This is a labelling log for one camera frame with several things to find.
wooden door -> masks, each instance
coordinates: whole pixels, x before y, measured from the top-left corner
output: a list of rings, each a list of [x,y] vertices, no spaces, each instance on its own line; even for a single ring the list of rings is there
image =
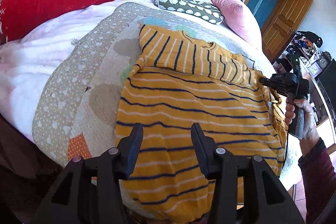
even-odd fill
[[[273,64],[285,50],[313,0],[284,0],[262,32],[262,50]]]

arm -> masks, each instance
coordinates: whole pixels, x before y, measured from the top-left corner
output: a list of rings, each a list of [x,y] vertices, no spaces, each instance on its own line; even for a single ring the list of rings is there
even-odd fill
[[[302,171],[306,196],[306,223],[313,223],[322,213],[336,190],[336,176],[323,140],[316,131],[314,113],[307,100],[295,100],[304,109],[303,139],[300,140],[302,157],[299,167]],[[294,106],[286,106],[285,122],[290,124],[295,117]]]

human hand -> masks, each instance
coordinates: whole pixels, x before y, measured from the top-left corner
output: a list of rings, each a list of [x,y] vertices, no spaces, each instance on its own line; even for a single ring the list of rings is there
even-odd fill
[[[287,125],[291,124],[293,119],[295,118],[294,109],[295,107],[289,104],[289,100],[286,100],[286,113],[285,113],[285,123]],[[306,99],[295,99],[294,104],[296,104],[299,108],[303,108],[304,110],[304,125],[303,125],[303,133],[302,137],[305,138],[308,134],[313,132],[316,129],[315,119],[314,119],[314,111],[309,102]]]
[[[288,98],[286,103],[285,123],[288,125],[291,124],[292,120],[295,118],[295,107],[289,104]],[[300,141],[302,154],[305,156],[317,144],[320,136],[316,131],[314,111],[309,102],[306,99],[295,99],[294,104],[300,108],[303,108],[305,112],[302,140]]]

screw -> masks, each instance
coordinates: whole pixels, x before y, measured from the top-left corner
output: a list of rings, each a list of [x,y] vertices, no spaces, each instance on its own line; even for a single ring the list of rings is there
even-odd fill
[[[222,147],[216,148],[216,153],[217,154],[223,155],[223,154],[225,154],[225,152],[226,152],[226,150]]]
[[[80,162],[81,159],[82,159],[81,156],[74,156],[74,157],[72,158],[72,161],[73,161],[73,162]]]
[[[109,150],[109,153],[110,153],[111,155],[115,155],[115,154],[117,154],[118,152],[119,152],[119,149],[116,148],[116,147],[112,147],[112,148]]]
[[[260,155],[254,155],[254,156],[253,156],[253,159],[254,159],[255,161],[257,161],[257,162],[261,162],[261,161],[263,160],[263,157],[260,156]]]

green sheep pillow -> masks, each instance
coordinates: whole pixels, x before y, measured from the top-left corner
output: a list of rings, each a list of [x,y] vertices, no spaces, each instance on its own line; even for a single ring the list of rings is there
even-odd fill
[[[204,19],[215,25],[222,23],[221,11],[212,3],[194,0],[153,0],[162,10],[177,11]]]

